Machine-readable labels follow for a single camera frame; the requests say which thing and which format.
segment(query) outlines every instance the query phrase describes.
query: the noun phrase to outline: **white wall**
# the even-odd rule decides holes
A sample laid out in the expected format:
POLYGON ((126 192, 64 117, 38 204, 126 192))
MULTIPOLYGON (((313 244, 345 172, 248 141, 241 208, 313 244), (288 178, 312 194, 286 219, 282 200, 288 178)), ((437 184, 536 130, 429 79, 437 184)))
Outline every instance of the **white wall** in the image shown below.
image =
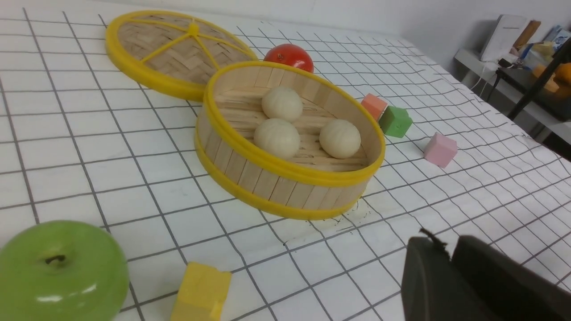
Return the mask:
POLYGON ((461 47, 481 46, 486 21, 517 14, 542 22, 535 40, 555 24, 571 25, 570 0, 103 0, 398 34, 455 73, 461 47))

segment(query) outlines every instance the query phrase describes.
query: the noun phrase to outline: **red tomato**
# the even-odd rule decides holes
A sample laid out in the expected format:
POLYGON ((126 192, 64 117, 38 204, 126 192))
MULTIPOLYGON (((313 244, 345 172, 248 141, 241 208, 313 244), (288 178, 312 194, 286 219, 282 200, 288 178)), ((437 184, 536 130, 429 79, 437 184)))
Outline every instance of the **red tomato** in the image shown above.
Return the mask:
POLYGON ((305 71, 313 72, 313 61, 301 47, 284 43, 268 51, 264 61, 282 63, 305 71))

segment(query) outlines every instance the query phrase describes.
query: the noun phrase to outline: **pink cube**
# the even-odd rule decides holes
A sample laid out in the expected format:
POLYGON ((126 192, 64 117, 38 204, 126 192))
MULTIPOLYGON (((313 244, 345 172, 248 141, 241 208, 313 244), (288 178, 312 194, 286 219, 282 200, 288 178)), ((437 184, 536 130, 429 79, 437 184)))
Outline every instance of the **pink cube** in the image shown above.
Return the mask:
POLYGON ((454 139, 435 133, 424 149, 424 158, 442 168, 446 167, 456 156, 458 145, 454 139))
POLYGON ((378 121, 388 104, 375 95, 367 94, 361 101, 361 105, 378 121))

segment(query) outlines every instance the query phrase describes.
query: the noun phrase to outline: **foam block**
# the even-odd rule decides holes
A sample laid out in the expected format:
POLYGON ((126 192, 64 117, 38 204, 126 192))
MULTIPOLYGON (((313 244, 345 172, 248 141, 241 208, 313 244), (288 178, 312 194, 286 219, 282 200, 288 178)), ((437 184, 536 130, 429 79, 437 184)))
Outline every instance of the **foam block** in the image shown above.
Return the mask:
POLYGON ((446 167, 458 153, 456 141, 440 133, 435 133, 424 149, 424 158, 442 168, 446 167))
POLYGON ((387 108, 387 103, 384 100, 373 94, 367 94, 365 98, 361 101, 361 105, 373 116, 373 118, 378 121, 381 114, 387 108))
POLYGON ((188 264, 170 321, 218 321, 228 289, 230 272, 191 262, 188 264))
POLYGON ((379 119, 379 126, 383 133, 388 136, 402 138, 412 125, 412 119, 406 109, 388 106, 383 116, 379 119))

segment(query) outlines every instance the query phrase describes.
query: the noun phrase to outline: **grid mat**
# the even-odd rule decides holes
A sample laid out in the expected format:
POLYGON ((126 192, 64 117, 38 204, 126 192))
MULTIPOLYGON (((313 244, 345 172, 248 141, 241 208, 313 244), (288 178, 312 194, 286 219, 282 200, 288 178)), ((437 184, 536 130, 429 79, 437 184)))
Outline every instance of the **grid mat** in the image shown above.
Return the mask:
POLYGON ((317 75, 415 122, 405 138, 387 137, 351 211, 307 222, 222 190, 194 150, 200 104, 117 71, 103 42, 113 17, 74 17, 24 9, 0 19, 0 246, 54 219, 109 231, 131 276, 116 320, 168 320, 190 261, 234 273, 223 320, 403 320, 405 244, 421 226, 449 251, 475 235, 571 288, 571 164, 409 42, 224 25, 260 57, 284 42, 305 48, 317 75), (423 159, 437 131, 459 147, 444 170, 423 159))

